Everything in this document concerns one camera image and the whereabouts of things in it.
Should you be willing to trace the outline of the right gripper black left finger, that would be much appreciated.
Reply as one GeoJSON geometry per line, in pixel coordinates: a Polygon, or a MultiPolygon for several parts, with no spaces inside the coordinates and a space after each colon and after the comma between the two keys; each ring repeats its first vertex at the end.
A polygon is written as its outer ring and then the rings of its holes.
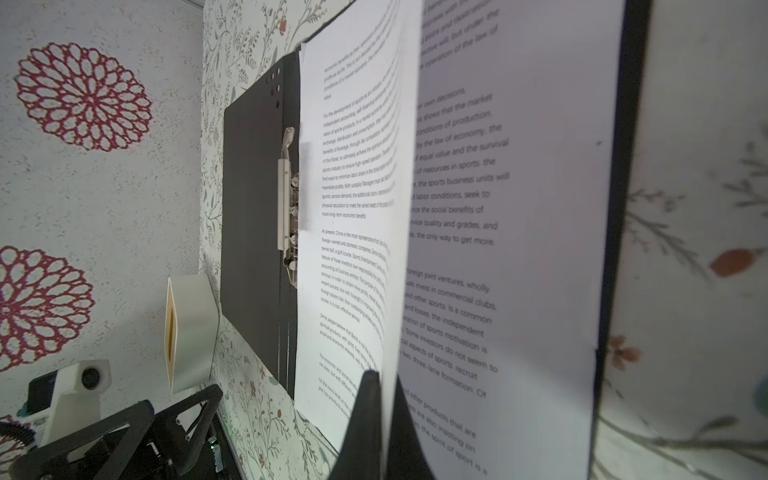
{"type": "Polygon", "coordinates": [[[379,373],[363,373],[346,434],[329,480],[379,480],[382,456],[379,373]]]}

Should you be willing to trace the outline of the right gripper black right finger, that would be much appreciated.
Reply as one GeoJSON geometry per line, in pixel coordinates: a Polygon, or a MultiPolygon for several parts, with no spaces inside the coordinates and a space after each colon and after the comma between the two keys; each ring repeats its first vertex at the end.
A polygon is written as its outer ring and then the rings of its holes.
{"type": "Polygon", "coordinates": [[[414,426],[406,395],[397,380],[386,466],[387,480],[434,480],[414,426]]]}

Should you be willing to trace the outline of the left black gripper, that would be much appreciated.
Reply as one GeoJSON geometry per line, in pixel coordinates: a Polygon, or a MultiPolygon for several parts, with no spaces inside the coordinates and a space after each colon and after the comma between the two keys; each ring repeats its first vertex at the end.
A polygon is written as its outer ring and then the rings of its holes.
{"type": "Polygon", "coordinates": [[[218,385],[210,385],[156,416],[150,401],[140,401],[25,453],[12,463],[9,475],[12,479],[243,479],[217,413],[222,395],[218,385]]]}

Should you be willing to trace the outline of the red black file folder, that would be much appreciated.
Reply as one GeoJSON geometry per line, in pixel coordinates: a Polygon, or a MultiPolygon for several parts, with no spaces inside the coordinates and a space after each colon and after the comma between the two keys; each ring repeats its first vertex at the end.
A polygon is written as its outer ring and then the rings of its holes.
{"type": "MultiPolygon", "coordinates": [[[[632,23],[632,15],[643,14],[648,10],[644,1],[620,2],[624,5],[624,13],[619,44],[606,236],[612,203],[610,187],[615,170],[613,153],[617,91],[623,69],[621,48],[632,23]]],[[[286,388],[293,401],[298,324],[299,52],[304,43],[337,16],[303,41],[296,50],[280,58],[225,109],[223,116],[220,283],[223,314],[247,339],[267,368],[277,375],[279,383],[286,388]]],[[[604,267],[605,252],[593,382],[590,455],[601,304],[606,288],[604,267]]],[[[380,479],[386,478],[391,421],[387,428],[382,428],[380,479]]]]}

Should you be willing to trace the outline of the text printed paper sheet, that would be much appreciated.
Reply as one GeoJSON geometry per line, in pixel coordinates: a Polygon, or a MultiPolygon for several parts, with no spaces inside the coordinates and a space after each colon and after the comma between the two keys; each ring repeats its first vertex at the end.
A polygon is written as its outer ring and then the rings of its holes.
{"type": "Polygon", "coordinates": [[[300,60],[296,409],[340,449],[363,374],[400,358],[422,5],[356,1],[300,60]]]}
{"type": "Polygon", "coordinates": [[[424,3],[399,377],[438,479],[588,475],[620,1],[424,3]]]}

